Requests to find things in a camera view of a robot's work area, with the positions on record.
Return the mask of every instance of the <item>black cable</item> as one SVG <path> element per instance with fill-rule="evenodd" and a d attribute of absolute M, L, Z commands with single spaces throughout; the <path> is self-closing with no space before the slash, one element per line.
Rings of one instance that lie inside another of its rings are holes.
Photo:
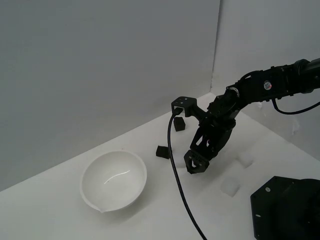
<path fill-rule="evenodd" d="M 184 191 L 183 191 L 182 186 L 181 186 L 181 182 L 180 182 L 180 179 L 179 179 L 179 176 L 178 176 L 178 172 L 177 172 L 177 169 L 176 169 L 176 165 L 175 165 L 175 161 L 174 161 L 174 156 L 173 156 L 173 153 L 172 153 L 172 148 L 171 148 L 171 127 L 172 127 L 172 122 L 173 122 L 175 116 L 179 115 L 182 112 L 182 108 L 180 108 L 181 111 L 178 110 L 178 108 L 176 108 L 176 110 L 177 110 L 177 113 L 176 114 L 172 114 L 172 116 L 170 118 L 169 125 L 168 125 L 168 135 L 167 135 L 167 141 L 168 141 L 168 148 L 169 148 L 169 156 L 170 156 L 170 160 L 171 160 L 171 165 L 172 165 L 172 169 L 173 169 L 173 173 L 174 173 L 174 176 L 175 176 L 175 180 L 176 180 L 176 183 L 178 185 L 179 192 L 180 192 L 183 204 L 185 206 L 185 209 L 186 209 L 187 213 L 189 214 L 189 217 L 190 217 L 193 225 L 195 226 L 195 228 L 199 232 L 199 234 L 202 237 L 202 239 L 203 240 L 207 240 L 206 236 L 201 231 L 201 229 L 198 226 L 194 216 L 192 215 L 192 213 L 190 211 L 190 208 L 188 206 Z"/>
<path fill-rule="evenodd" d="M 302 109 L 302 110 L 299 110 L 299 111 L 291 111 L 291 112 L 287 112 L 287 111 L 281 111 L 279 108 L 278 108 L 278 105 L 277 105 L 277 102 L 276 102 L 276 99 L 272 99 L 272 103 L 273 103 L 273 107 L 274 109 L 281 113 L 281 114 L 285 114 L 285 115 L 296 115 L 296 114 L 302 114 L 302 113 L 305 113 L 311 109 L 314 109 L 315 107 L 318 107 L 320 105 L 320 101 L 317 102 L 316 104 L 310 106 L 310 107 L 307 107 L 305 109 Z"/>

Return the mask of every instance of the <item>black cube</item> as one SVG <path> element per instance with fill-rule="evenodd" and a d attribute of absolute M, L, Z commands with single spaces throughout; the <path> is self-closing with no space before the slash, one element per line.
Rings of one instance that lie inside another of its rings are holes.
<path fill-rule="evenodd" d="M 174 129 L 176 132 L 183 131 L 186 129 L 186 123 L 180 116 L 176 116 L 173 120 Z"/>
<path fill-rule="evenodd" d="M 158 146 L 155 155 L 160 158 L 169 159 L 169 148 L 167 146 Z"/>

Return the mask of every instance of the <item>black mounting plate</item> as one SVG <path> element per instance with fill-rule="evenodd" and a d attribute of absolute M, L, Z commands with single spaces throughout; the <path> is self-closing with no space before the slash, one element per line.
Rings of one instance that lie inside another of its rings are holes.
<path fill-rule="evenodd" d="M 257 240 L 320 239 L 320 181 L 274 176 L 250 197 Z"/>

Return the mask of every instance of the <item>white wall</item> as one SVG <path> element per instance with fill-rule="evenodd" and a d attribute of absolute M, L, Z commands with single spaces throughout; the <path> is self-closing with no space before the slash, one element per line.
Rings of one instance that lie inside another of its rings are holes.
<path fill-rule="evenodd" d="M 0 191 L 208 93 L 219 3 L 1 1 Z"/>
<path fill-rule="evenodd" d="M 319 0 L 222 0 L 211 91 L 223 94 L 226 86 L 254 70 L 320 58 L 319 9 Z M 300 110 L 319 102 L 319 93 L 286 97 L 278 106 Z M 320 107 L 286 116 L 263 102 L 262 110 L 251 104 L 243 111 L 320 159 Z M 297 125 L 299 131 L 292 134 Z"/>

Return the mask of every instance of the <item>ceramic bowl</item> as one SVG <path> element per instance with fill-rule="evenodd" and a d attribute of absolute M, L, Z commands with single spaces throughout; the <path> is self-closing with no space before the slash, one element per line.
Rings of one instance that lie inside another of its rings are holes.
<path fill-rule="evenodd" d="M 101 213 L 123 209 L 143 191 L 147 169 L 136 154 L 111 151 L 95 159 L 80 180 L 80 193 L 90 207 Z"/>

